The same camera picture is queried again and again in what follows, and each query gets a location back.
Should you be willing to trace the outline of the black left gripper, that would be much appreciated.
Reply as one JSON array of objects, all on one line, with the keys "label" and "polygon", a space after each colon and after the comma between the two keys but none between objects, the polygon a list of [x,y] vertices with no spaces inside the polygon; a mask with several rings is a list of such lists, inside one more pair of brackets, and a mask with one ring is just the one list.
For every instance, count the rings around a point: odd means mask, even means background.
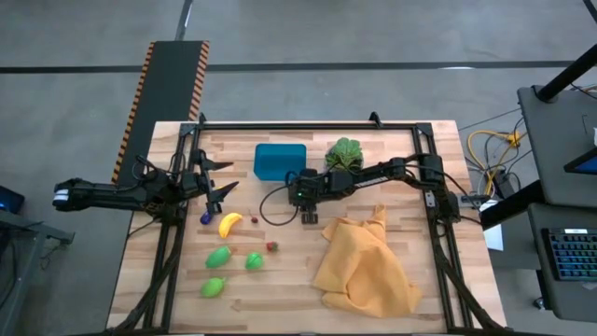
[{"label": "black left gripper", "polygon": [[185,194],[189,197],[206,196],[206,210],[211,215],[221,213],[220,202],[239,184],[238,181],[223,186],[219,190],[213,190],[215,182],[209,176],[210,171],[217,171],[232,165],[232,162],[215,162],[207,158],[202,149],[192,149],[190,151],[189,167],[194,165],[200,167],[198,173],[190,172],[184,176]]}]

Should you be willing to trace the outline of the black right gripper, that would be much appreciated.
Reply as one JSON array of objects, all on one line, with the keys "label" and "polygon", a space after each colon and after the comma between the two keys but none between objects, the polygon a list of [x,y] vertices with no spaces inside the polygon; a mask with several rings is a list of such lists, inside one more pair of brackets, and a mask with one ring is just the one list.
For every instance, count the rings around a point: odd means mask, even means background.
[{"label": "black right gripper", "polygon": [[[314,213],[319,199],[318,194],[324,182],[325,176],[315,169],[307,168],[299,173],[288,172],[286,174],[288,202],[297,207],[300,212]],[[309,224],[310,216],[304,213],[301,220],[303,224]],[[318,224],[317,214],[312,214],[312,224]]]}]

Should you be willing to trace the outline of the large yellow toy banana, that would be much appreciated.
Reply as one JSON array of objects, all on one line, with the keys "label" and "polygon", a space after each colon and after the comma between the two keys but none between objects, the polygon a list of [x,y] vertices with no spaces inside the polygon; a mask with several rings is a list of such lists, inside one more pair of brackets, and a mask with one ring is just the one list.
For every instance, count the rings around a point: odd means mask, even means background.
[{"label": "large yellow toy banana", "polygon": [[225,215],[219,222],[218,226],[218,234],[222,239],[225,239],[229,236],[231,228],[240,220],[243,219],[243,216],[239,213],[229,213]]}]

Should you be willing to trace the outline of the orange waffle cloth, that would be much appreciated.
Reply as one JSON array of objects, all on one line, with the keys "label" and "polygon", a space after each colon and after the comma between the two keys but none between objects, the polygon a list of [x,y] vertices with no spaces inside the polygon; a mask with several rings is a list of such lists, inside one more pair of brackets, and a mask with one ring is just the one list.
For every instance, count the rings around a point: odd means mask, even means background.
[{"label": "orange waffle cloth", "polygon": [[366,220],[338,217],[323,229],[328,248],[312,285],[325,306],[378,318],[415,312],[422,292],[388,246],[386,221],[379,204]]}]

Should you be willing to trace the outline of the teal plastic tupperware container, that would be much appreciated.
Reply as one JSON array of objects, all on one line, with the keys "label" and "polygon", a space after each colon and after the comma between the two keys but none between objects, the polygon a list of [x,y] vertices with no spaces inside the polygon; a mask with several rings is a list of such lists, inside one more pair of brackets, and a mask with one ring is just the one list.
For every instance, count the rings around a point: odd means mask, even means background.
[{"label": "teal plastic tupperware container", "polygon": [[262,181],[285,181],[288,172],[306,168],[307,148],[302,144],[258,144],[254,174]]}]

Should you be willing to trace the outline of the potted succulent in patterned pot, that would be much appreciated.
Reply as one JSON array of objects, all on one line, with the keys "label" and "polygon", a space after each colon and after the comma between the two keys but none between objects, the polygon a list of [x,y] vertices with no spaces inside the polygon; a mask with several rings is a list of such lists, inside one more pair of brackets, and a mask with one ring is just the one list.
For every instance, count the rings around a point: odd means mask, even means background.
[{"label": "potted succulent in patterned pot", "polygon": [[360,142],[347,137],[340,138],[325,155],[329,171],[346,171],[356,175],[362,168],[364,156]]}]

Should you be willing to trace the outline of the black hazard-striped floor mat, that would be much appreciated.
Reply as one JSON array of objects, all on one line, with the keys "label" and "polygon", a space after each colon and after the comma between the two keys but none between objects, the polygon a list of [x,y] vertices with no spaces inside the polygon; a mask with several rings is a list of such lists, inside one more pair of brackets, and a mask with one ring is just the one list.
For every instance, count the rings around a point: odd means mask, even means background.
[{"label": "black hazard-striped floor mat", "polygon": [[157,41],[150,44],[111,175],[113,184],[132,185],[137,155],[148,153],[158,121],[197,121],[210,44]]}]

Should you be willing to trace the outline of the white paper sheet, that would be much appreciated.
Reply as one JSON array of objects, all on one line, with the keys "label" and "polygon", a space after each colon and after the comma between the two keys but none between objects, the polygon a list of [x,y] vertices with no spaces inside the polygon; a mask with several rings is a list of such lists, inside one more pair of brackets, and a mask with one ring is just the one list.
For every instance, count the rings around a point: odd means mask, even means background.
[{"label": "white paper sheet", "polygon": [[488,249],[495,251],[504,250],[504,239],[502,225],[496,225],[483,231],[485,243]]}]

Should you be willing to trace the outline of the grey metal stand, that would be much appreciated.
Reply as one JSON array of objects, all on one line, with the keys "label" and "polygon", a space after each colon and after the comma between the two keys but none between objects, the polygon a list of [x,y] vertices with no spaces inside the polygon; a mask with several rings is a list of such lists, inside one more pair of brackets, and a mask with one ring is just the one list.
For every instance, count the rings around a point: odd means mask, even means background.
[{"label": "grey metal stand", "polygon": [[[11,336],[19,319],[28,287],[33,278],[47,239],[70,245],[75,237],[71,231],[56,229],[43,221],[32,221],[20,215],[0,211],[0,230],[8,233],[7,246],[12,255],[7,294],[0,299],[0,336]],[[18,257],[16,240],[30,239],[28,251]]]}]

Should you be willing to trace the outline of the dark device with blue light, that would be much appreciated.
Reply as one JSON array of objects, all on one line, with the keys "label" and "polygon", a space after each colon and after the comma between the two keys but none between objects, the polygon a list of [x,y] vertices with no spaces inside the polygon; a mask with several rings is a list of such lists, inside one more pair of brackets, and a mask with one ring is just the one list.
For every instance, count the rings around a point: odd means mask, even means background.
[{"label": "dark device with blue light", "polygon": [[0,210],[12,214],[19,214],[24,205],[25,197],[16,191],[0,186]]}]

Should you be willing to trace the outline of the grey keyboard desk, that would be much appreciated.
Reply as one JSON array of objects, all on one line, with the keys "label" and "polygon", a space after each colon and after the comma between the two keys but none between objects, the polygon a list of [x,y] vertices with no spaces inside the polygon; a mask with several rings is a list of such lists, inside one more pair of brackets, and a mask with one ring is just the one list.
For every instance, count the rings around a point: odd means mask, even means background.
[{"label": "grey keyboard desk", "polygon": [[533,203],[527,210],[540,263],[537,272],[546,308],[558,318],[597,323],[597,282],[558,281],[552,270],[542,229],[597,230],[597,211]]}]

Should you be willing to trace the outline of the grey cart top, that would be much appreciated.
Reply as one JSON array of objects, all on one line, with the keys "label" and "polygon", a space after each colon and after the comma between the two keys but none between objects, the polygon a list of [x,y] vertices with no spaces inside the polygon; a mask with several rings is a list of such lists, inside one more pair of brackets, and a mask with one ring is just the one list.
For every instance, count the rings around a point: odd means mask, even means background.
[{"label": "grey cart top", "polygon": [[567,163],[595,148],[597,100],[562,91],[545,103],[531,87],[518,89],[517,95],[547,203],[597,208],[597,175],[564,171]]}]

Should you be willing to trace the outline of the backlit computer keyboard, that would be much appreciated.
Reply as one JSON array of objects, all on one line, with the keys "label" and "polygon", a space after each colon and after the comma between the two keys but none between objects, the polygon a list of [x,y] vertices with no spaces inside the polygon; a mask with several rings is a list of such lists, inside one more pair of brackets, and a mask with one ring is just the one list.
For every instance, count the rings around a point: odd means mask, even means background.
[{"label": "backlit computer keyboard", "polygon": [[541,233],[558,281],[597,282],[597,230],[542,229]]}]

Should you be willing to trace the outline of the dark tablet with blue screen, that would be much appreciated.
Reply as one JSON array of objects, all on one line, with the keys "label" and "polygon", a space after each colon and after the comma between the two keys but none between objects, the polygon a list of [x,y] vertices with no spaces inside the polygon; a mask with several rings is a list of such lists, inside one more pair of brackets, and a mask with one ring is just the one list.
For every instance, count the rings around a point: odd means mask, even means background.
[{"label": "dark tablet with blue screen", "polygon": [[597,175],[597,147],[566,163],[563,169],[566,173]]}]

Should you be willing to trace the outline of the black diagonal pole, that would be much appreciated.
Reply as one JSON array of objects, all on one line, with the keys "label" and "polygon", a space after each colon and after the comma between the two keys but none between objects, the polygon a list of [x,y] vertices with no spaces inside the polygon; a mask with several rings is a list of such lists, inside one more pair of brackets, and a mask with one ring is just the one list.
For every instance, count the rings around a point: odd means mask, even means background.
[{"label": "black diagonal pole", "polygon": [[591,70],[595,64],[597,64],[597,44],[567,66],[547,85],[540,89],[534,88],[535,97],[544,103],[551,103],[561,91],[571,86],[575,80]]}]

